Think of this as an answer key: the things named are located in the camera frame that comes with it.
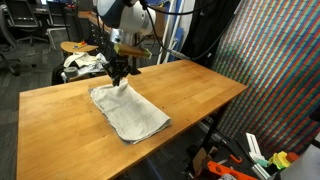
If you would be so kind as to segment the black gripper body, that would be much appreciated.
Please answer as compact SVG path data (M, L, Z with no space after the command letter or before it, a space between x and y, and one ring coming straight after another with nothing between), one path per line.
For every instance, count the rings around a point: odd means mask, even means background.
M128 57L120 55L111 56L102 63L102 66L113 81L126 77L131 70Z

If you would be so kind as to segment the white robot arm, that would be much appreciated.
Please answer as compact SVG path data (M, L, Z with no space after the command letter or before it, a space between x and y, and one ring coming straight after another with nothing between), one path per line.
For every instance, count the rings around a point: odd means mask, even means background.
M102 22L112 30L121 30L127 33L150 35L154 32L157 20L154 10L146 9L145 0L97 0L97 12ZM119 55L116 45L124 45L110 37L111 52L103 67L112 80L113 86L118 86L122 78L131 70L128 55Z

